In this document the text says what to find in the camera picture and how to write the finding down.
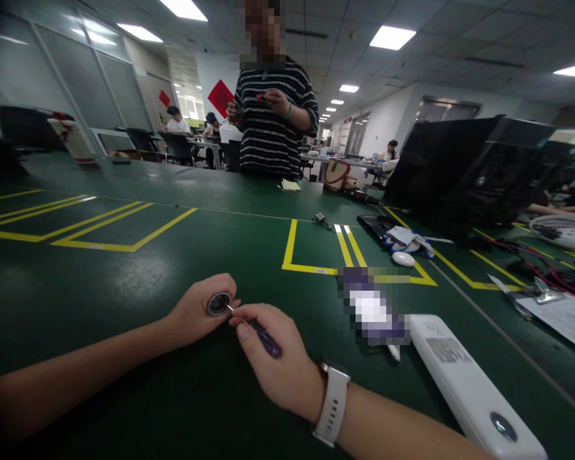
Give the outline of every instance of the small round device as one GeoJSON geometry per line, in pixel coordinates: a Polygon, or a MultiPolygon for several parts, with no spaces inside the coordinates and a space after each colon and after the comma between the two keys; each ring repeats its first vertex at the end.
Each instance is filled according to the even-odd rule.
{"type": "Polygon", "coordinates": [[[228,310],[231,299],[228,293],[215,294],[206,305],[206,311],[211,316],[221,316],[228,310]]]}
{"type": "Polygon", "coordinates": [[[398,265],[402,265],[402,266],[413,266],[413,265],[415,265],[415,259],[413,258],[413,256],[411,254],[407,254],[406,252],[400,252],[400,251],[394,252],[392,254],[392,259],[398,265]]]}

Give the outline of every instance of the purple screwdriver handle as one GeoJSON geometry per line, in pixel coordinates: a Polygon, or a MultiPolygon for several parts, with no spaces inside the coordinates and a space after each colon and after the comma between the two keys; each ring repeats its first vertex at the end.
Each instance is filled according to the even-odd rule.
{"type": "Polygon", "coordinates": [[[249,323],[249,325],[256,330],[257,336],[260,337],[262,341],[262,345],[266,348],[266,351],[269,355],[271,355],[274,359],[279,359],[283,351],[281,347],[277,345],[277,343],[268,335],[268,332],[258,323],[257,321],[253,320],[249,323]]]}

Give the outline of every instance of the red decoration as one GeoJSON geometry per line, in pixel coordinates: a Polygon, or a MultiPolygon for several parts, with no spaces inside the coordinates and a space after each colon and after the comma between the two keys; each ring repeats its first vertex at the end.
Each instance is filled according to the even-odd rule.
{"type": "Polygon", "coordinates": [[[160,90],[160,101],[164,104],[165,107],[168,107],[171,104],[171,99],[162,90],[160,90]]]}
{"type": "Polygon", "coordinates": [[[209,101],[217,109],[219,114],[226,118],[228,103],[234,102],[234,95],[230,92],[224,82],[219,80],[211,90],[211,94],[209,94],[209,101]]]}

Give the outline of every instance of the screwdriver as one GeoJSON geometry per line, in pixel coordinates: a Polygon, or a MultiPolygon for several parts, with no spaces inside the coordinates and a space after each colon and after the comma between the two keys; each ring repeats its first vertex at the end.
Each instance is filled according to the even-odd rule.
{"type": "MultiPolygon", "coordinates": [[[[230,311],[234,313],[234,309],[230,305],[226,305],[226,307],[228,307],[230,311]]],[[[266,348],[266,351],[269,355],[271,355],[274,359],[279,359],[281,357],[281,354],[283,353],[281,347],[277,345],[277,343],[273,340],[272,337],[270,337],[270,335],[268,335],[268,332],[266,332],[260,323],[258,323],[255,319],[250,323],[245,321],[243,318],[241,318],[241,321],[246,325],[251,326],[257,332],[257,336],[262,341],[262,345],[264,345],[264,348],[266,348]]]]}

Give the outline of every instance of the white smartwatch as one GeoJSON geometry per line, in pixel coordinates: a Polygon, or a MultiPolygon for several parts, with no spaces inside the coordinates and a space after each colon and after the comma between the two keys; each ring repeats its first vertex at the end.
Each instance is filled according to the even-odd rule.
{"type": "Polygon", "coordinates": [[[339,435],[345,403],[347,401],[347,386],[351,377],[339,366],[331,366],[321,361],[321,369],[328,374],[326,399],[321,411],[319,422],[313,431],[313,436],[329,447],[334,447],[334,441],[339,435]]]}

